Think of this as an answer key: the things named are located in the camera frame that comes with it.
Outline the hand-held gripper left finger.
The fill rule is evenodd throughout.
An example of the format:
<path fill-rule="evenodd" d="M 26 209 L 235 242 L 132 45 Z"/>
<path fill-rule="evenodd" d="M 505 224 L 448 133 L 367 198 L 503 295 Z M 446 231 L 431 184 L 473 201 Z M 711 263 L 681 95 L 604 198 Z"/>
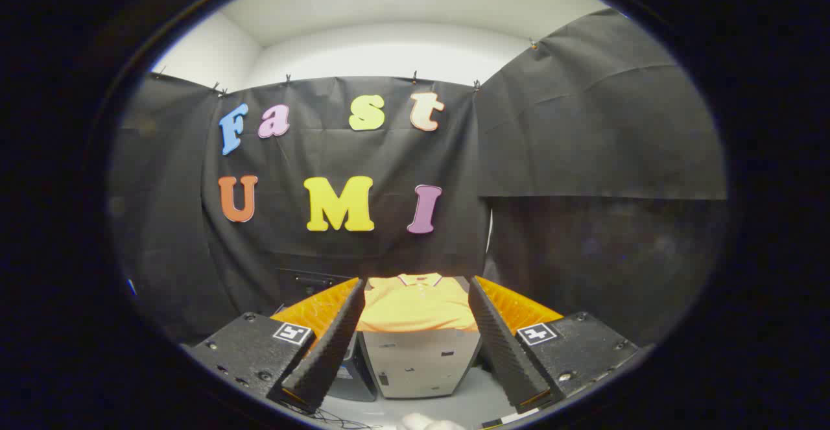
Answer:
<path fill-rule="evenodd" d="M 243 313 L 186 352 L 205 371 L 265 405 L 317 412 L 365 306 L 352 278 L 272 315 Z"/>

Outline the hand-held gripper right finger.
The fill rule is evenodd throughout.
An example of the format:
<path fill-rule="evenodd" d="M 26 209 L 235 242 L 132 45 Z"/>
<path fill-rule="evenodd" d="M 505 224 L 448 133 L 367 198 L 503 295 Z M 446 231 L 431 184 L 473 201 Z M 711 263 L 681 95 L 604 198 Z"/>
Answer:
<path fill-rule="evenodd" d="M 469 308 L 496 379 L 519 412 L 571 400 L 641 358 L 641 349 L 596 316 L 561 315 L 480 276 Z"/>

